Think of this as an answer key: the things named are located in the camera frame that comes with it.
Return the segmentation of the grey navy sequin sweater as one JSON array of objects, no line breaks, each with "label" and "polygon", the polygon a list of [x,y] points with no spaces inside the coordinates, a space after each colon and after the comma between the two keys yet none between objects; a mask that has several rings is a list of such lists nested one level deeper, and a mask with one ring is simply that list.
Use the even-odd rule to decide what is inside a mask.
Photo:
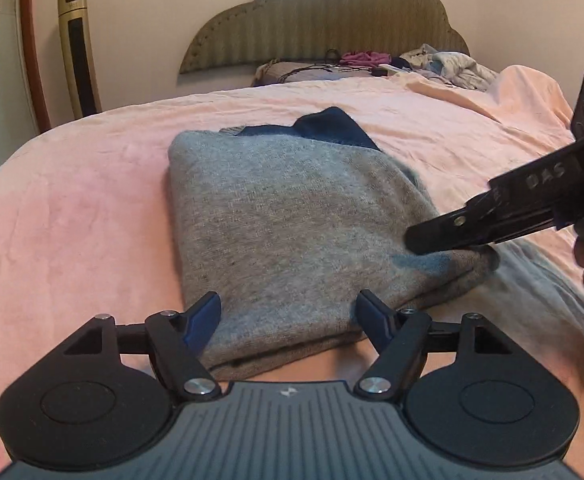
[{"label": "grey navy sequin sweater", "polygon": [[181,132],[168,160],[182,295],[221,299],[201,356],[221,380],[359,340],[363,289],[393,309],[427,309],[499,264],[487,246],[409,252],[406,229],[437,214],[429,193],[338,108],[290,127]]}]

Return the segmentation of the crumpled white grey clothes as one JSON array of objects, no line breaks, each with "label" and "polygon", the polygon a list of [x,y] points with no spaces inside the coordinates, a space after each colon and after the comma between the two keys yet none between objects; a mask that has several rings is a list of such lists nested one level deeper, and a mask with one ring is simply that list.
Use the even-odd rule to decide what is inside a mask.
[{"label": "crumpled white grey clothes", "polygon": [[465,90],[485,92],[499,73],[479,64],[470,55],[456,51],[438,51],[429,44],[422,44],[400,55],[412,70],[429,79],[436,79],[449,86]]}]

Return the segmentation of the pink bed blanket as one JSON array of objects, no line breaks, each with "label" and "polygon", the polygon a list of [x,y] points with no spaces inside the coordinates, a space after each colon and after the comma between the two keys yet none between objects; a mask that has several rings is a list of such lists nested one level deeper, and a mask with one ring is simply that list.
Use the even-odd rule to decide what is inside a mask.
[{"label": "pink bed blanket", "polygon": [[[135,323],[181,307],[166,181],[179,132],[288,125],[329,106],[412,167],[444,212],[572,138],[558,83],[520,65],[485,92],[419,76],[309,81],[127,106],[55,128],[0,167],[0,394],[95,314]],[[0,442],[0,471],[8,461]]]}]

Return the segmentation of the magenta garment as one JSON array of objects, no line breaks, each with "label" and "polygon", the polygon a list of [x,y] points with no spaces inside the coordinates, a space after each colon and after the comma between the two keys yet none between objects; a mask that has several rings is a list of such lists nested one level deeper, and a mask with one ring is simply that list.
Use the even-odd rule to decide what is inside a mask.
[{"label": "magenta garment", "polygon": [[347,52],[341,56],[339,64],[342,66],[356,66],[375,68],[392,62],[392,55],[377,51]]}]

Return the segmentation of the olive quilted headboard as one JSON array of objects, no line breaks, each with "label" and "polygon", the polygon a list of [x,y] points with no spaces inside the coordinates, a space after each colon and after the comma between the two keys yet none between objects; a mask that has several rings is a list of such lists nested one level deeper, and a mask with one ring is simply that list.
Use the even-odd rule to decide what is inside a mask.
[{"label": "olive quilted headboard", "polygon": [[440,0],[253,0],[211,18],[192,39],[179,72],[274,58],[318,61],[331,50],[398,55],[422,44],[470,51]]}]

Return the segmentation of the gold tower fan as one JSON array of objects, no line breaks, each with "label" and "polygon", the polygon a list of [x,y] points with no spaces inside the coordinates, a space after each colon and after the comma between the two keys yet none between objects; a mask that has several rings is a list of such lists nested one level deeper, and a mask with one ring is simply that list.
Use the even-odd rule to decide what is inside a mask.
[{"label": "gold tower fan", "polygon": [[87,0],[58,0],[59,34],[68,94],[75,119],[99,114]]}]

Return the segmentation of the brown wooden door frame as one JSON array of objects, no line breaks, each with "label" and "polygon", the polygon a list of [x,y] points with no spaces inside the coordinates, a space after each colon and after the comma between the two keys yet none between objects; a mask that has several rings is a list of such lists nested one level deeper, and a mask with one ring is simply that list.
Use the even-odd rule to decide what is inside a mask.
[{"label": "brown wooden door frame", "polygon": [[51,129],[51,122],[37,58],[33,0],[18,0],[18,12],[23,64],[30,102],[32,102],[38,132],[45,133]]}]

